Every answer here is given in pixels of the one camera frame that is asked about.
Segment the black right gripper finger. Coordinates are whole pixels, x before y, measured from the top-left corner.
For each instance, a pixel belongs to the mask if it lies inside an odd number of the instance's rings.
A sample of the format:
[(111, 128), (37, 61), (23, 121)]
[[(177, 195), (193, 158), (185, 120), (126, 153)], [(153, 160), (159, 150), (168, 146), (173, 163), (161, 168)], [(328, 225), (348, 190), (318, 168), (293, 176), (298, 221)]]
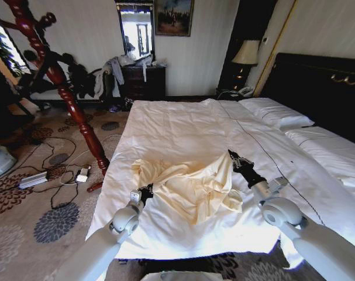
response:
[(231, 150), (228, 150), (228, 153), (233, 161), (233, 167), (240, 167), (240, 156), (236, 152)]
[(254, 163), (245, 157), (236, 155), (235, 156), (235, 165), (236, 166), (253, 166)]

